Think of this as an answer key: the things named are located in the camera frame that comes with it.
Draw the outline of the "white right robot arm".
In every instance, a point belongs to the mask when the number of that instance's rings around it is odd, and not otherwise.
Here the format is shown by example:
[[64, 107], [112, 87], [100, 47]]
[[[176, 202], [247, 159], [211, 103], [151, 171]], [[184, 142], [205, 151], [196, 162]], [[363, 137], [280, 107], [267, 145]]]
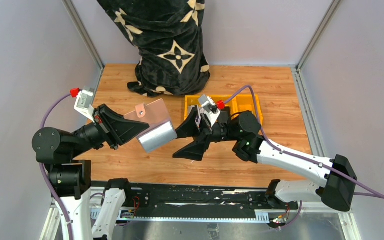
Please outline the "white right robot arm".
[[211, 143], [233, 141], [235, 155], [244, 162], [271, 165], [305, 177], [305, 180], [272, 180], [265, 193], [266, 204], [278, 209], [295, 201], [322, 202], [327, 207], [348, 212], [356, 189], [357, 175], [347, 157], [319, 157], [296, 151], [260, 135], [261, 125], [251, 111], [233, 119], [211, 122], [206, 112], [194, 106], [176, 129], [179, 139], [193, 142], [175, 152], [173, 158], [201, 161]]

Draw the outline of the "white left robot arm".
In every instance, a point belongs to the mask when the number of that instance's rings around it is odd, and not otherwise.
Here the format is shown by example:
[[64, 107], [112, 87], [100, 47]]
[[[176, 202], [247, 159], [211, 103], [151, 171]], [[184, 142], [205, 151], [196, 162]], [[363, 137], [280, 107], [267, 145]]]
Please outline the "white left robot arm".
[[117, 150], [149, 128], [145, 122], [128, 120], [102, 104], [91, 112], [91, 123], [74, 132], [43, 127], [32, 138], [36, 161], [61, 214], [66, 240], [110, 240], [121, 207], [133, 201], [126, 178], [110, 179], [104, 188], [101, 209], [91, 219], [92, 162], [78, 156], [104, 145]]

